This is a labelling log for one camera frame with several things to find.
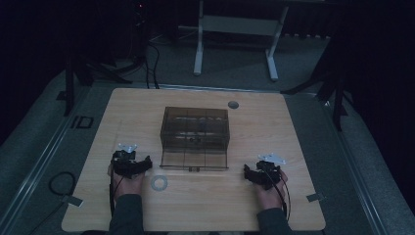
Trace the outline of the transparent brown plastic box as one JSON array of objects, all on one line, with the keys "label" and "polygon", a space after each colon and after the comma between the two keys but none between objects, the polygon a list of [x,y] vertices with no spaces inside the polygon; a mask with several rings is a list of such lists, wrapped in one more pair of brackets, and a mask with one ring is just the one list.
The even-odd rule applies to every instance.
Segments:
[{"label": "transparent brown plastic box", "polygon": [[219,171],[228,168],[227,110],[166,107],[161,125],[161,168]]}]

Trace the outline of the black tripod stand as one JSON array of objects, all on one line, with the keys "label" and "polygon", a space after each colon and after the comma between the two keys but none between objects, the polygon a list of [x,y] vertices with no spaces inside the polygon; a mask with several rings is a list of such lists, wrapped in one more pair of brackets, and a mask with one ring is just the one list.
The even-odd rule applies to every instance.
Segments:
[{"label": "black tripod stand", "polygon": [[343,97],[346,85],[346,72],[347,69],[343,64],[329,65],[318,63],[310,79],[293,88],[281,91],[281,94],[294,95],[305,88],[321,82],[322,85],[316,94],[316,98],[321,102],[328,102],[331,97],[334,97],[332,121],[336,129],[341,131],[341,116],[344,113]]},{"label": "black tripod stand", "polygon": [[67,117],[74,107],[74,79],[77,78],[79,83],[84,86],[91,86],[94,82],[93,71],[101,74],[105,80],[117,83],[130,84],[131,81],[122,78],[120,75],[124,72],[132,71],[138,68],[138,62],[133,61],[130,65],[110,70],[102,64],[84,56],[69,55],[66,58],[65,69],[65,90],[61,91],[57,97],[58,100],[66,102],[64,116]]}]

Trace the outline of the metal floor rail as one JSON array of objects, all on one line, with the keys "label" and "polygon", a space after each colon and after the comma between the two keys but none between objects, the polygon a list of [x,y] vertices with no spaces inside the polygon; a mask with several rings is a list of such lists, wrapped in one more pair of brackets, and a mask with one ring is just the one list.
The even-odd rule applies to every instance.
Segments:
[{"label": "metal floor rail", "polygon": [[0,147],[0,235],[59,234],[102,109],[91,88],[78,92],[64,117],[61,103],[40,101]]},{"label": "metal floor rail", "polygon": [[375,207],[362,173],[357,166],[355,157],[346,142],[346,138],[344,134],[336,128],[334,122],[332,121],[334,105],[330,101],[323,101],[320,105],[322,106],[325,119],[329,121],[329,126],[334,132],[335,139],[341,149],[342,155],[345,158],[346,170],[356,192],[357,198],[366,215],[368,223],[372,229],[373,235],[387,235],[386,227]]}]

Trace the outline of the white desk frame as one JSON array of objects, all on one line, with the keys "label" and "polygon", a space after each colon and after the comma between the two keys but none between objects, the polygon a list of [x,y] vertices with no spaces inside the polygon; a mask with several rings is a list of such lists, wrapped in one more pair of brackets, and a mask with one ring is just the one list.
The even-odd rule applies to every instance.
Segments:
[{"label": "white desk frame", "polygon": [[198,26],[196,27],[198,39],[193,74],[195,76],[202,74],[205,32],[247,34],[269,36],[272,38],[270,46],[265,49],[264,53],[269,77],[272,81],[276,81],[279,78],[279,75],[274,60],[274,54],[282,34],[282,29],[285,24],[285,19],[288,14],[289,7],[282,7],[281,13],[277,20],[249,19],[207,15],[205,13],[206,1],[207,0],[198,0]]}]

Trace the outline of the dark stand with red light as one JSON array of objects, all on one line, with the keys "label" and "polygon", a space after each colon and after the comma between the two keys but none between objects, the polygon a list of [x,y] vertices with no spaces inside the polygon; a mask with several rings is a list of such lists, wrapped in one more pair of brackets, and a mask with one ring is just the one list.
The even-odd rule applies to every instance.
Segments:
[{"label": "dark stand with red light", "polygon": [[149,2],[148,0],[130,0],[133,19],[132,62],[142,65],[146,59],[149,44]]}]

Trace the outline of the grey tape strip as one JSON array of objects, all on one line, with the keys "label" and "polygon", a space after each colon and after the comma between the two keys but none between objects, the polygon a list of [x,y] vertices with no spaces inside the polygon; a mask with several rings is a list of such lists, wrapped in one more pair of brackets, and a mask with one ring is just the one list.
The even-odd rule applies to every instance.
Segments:
[{"label": "grey tape strip", "polygon": [[307,195],[306,198],[310,203],[314,201],[323,201],[326,199],[326,197],[322,193],[314,193],[311,195]]},{"label": "grey tape strip", "polygon": [[62,198],[62,201],[64,203],[67,203],[69,205],[73,205],[75,207],[81,207],[83,204],[83,201],[79,198],[76,198],[75,196],[72,195],[64,195],[64,197]]}]

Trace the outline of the person's left hand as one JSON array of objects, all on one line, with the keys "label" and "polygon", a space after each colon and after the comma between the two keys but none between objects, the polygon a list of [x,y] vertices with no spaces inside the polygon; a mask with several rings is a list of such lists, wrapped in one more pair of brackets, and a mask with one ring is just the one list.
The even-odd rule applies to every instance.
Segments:
[{"label": "person's left hand", "polygon": [[119,199],[140,200],[144,178],[145,173],[141,173],[136,178],[130,179],[118,175],[112,170],[113,189],[111,192],[113,193],[114,202],[117,202]]}]

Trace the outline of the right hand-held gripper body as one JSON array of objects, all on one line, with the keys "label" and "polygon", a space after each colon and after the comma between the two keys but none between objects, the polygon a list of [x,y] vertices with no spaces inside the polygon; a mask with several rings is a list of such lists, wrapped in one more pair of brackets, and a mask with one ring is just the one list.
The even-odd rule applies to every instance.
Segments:
[{"label": "right hand-held gripper body", "polygon": [[269,190],[281,180],[280,165],[284,160],[274,153],[259,155],[256,169],[259,173],[261,185],[265,190]]}]

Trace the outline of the clear tape roll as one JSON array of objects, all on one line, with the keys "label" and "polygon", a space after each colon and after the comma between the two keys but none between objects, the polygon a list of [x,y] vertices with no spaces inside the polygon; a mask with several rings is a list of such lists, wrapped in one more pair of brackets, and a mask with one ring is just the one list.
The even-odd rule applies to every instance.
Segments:
[{"label": "clear tape roll", "polygon": [[151,187],[155,191],[163,191],[168,186],[167,177],[164,175],[155,175],[151,179]]}]

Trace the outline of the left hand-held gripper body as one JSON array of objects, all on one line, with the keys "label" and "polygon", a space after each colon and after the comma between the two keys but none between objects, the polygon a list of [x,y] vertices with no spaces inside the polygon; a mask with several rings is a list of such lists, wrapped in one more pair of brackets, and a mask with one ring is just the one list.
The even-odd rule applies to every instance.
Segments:
[{"label": "left hand-held gripper body", "polygon": [[130,178],[130,170],[135,167],[145,167],[142,162],[136,161],[136,149],[138,145],[118,144],[118,149],[113,153],[111,163],[116,174]]}]

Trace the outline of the person's right hand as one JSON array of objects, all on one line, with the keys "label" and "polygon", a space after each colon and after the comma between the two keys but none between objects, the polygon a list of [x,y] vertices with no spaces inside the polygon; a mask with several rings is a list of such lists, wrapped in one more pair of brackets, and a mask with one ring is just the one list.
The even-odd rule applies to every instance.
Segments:
[{"label": "person's right hand", "polygon": [[280,171],[280,175],[281,180],[276,184],[276,188],[264,190],[260,185],[254,186],[256,197],[262,210],[283,208],[283,201],[285,200],[284,185],[288,177],[284,171]]}]

